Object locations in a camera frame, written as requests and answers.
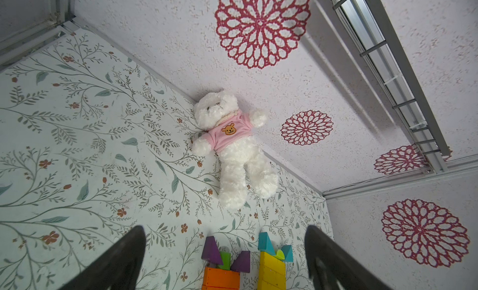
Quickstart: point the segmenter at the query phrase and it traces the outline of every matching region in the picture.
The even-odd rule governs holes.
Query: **green block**
[[[218,265],[218,268],[224,270],[231,270],[231,254],[226,252],[219,252],[223,265]]]

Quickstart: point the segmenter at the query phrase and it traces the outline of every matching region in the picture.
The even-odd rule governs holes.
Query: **teddy bear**
[[[244,114],[237,98],[227,91],[212,92],[194,106],[199,128],[207,132],[192,144],[193,154],[206,156],[215,150],[221,161],[219,201],[226,209],[238,209],[246,202],[246,172],[254,191],[268,198],[277,190],[277,174],[252,136],[253,127],[267,121],[263,110]]]

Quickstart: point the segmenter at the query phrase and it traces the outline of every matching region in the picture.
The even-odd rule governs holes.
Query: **metal rail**
[[[349,18],[350,15],[347,14],[343,7],[346,2],[350,2],[347,4],[348,12],[350,12],[351,6],[355,8],[354,12],[356,14],[352,16],[360,18],[363,27],[357,28],[352,25]],[[360,7],[357,2],[357,0],[332,0],[333,9],[354,41],[360,52],[360,56],[365,59],[367,65],[379,81],[380,86],[385,91],[392,104],[392,108],[398,113],[400,119],[406,125],[418,150],[427,158],[435,174],[448,171],[443,156],[450,155],[450,149],[445,142],[445,138],[440,131],[430,105],[425,98],[420,83],[416,78],[381,1],[360,0],[362,7]],[[364,4],[367,6],[365,8],[367,11],[362,10]],[[380,36],[377,37],[377,34],[371,31],[371,28],[368,26],[370,22],[372,22],[374,27],[378,27],[374,28],[374,30],[378,29]],[[363,36],[365,32],[368,34],[367,37],[373,42],[370,44],[370,41],[368,41],[369,49],[367,50],[365,50],[363,40],[361,36],[359,36],[360,33],[362,33]],[[384,53],[388,52],[388,50],[390,56],[393,56],[392,61],[384,57]],[[374,58],[370,56],[370,54],[375,51],[386,60],[386,65],[388,65],[387,70],[393,73],[392,78],[384,79],[382,77],[383,66],[381,68],[382,73],[379,73],[375,63],[377,60],[374,60]],[[398,69],[398,73],[392,70],[390,67],[391,63],[395,67],[394,69]],[[390,83],[399,78],[401,81],[403,80],[403,83],[408,84],[409,89],[404,90],[398,82],[394,82],[394,84],[398,85],[399,93],[397,93],[397,91],[393,93],[390,89]]]

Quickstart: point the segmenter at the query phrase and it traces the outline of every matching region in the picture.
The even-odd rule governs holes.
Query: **teddy bear head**
[[[194,106],[194,117],[197,125],[204,130],[214,128],[225,115],[235,112],[238,107],[237,98],[227,91],[209,93]]]

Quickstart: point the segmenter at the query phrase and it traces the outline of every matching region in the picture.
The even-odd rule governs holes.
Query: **teal triangular block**
[[[274,247],[272,247],[272,242],[271,239],[269,239],[267,232],[259,233],[259,244],[257,245],[257,248],[262,252],[275,256],[275,250]]]
[[[292,255],[292,245],[284,245],[281,248],[281,251],[285,256],[284,262],[294,262],[294,257]]]

